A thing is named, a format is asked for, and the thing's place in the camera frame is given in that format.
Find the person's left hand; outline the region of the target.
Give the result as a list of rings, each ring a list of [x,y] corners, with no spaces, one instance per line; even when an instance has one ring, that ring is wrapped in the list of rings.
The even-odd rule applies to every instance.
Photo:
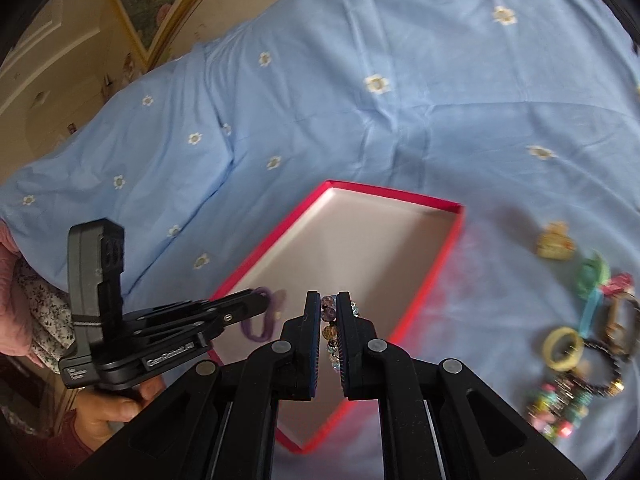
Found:
[[[136,400],[109,396],[93,389],[76,396],[74,428],[79,440],[91,451],[97,450],[114,434],[111,422],[130,422],[166,388],[161,377],[142,382]]]

